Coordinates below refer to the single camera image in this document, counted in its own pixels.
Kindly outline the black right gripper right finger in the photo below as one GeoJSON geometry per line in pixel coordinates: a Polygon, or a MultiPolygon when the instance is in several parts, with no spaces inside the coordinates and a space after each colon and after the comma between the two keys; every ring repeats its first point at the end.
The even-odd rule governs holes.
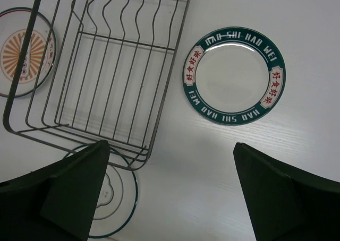
{"type": "Polygon", "coordinates": [[[339,183],[238,142],[233,150],[256,240],[339,240],[339,183]]]}

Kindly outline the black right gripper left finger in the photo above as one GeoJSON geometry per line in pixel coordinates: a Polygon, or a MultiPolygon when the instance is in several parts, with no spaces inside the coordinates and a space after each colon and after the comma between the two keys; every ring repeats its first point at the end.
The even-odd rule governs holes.
{"type": "Polygon", "coordinates": [[[107,141],[1,183],[1,240],[87,240],[108,165],[107,141]]]}

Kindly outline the orange sunburst plate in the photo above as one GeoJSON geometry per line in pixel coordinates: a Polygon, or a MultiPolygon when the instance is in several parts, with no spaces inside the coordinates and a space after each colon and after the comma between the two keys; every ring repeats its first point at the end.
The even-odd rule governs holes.
{"type": "MultiPolygon", "coordinates": [[[[19,61],[31,9],[15,7],[1,12],[1,96],[8,97],[19,61]]],[[[57,40],[49,20],[37,14],[19,78],[16,97],[25,96],[41,86],[56,58],[57,40]]]]}

